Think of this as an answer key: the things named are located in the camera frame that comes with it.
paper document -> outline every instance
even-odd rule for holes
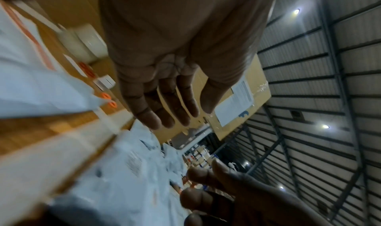
[[[231,90],[233,94],[214,109],[221,126],[227,125],[254,104],[253,94],[245,77],[232,86]]]

orange stripe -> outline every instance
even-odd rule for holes
[[[13,20],[13,22],[18,26],[21,32],[33,43],[33,47],[37,50],[37,54],[40,56],[40,59],[44,63],[44,65],[50,70],[56,70],[50,61],[48,55],[45,53],[39,42],[36,38],[29,32],[29,30],[25,27],[23,22],[19,19],[19,17],[13,12],[13,10],[3,1],[0,0],[0,5],[7,12],[8,16]]]

hand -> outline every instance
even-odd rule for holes
[[[158,129],[184,125],[199,108],[192,91],[198,67],[209,77],[200,105],[212,113],[251,64],[274,0],[99,0],[110,58],[132,113]]]
[[[291,194],[230,170],[218,159],[213,161],[212,168],[191,168],[187,177],[192,182],[227,192],[235,200],[201,189],[185,189],[180,195],[181,205],[204,214],[192,213],[184,226],[330,225]]]

fingernail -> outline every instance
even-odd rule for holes
[[[216,158],[216,163],[220,167],[220,169],[223,173],[229,173],[229,168],[222,161],[220,161],[218,158]]]

ceiling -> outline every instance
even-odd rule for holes
[[[254,162],[279,142],[254,177],[381,226],[381,0],[277,0],[258,56],[272,98],[224,150]]]

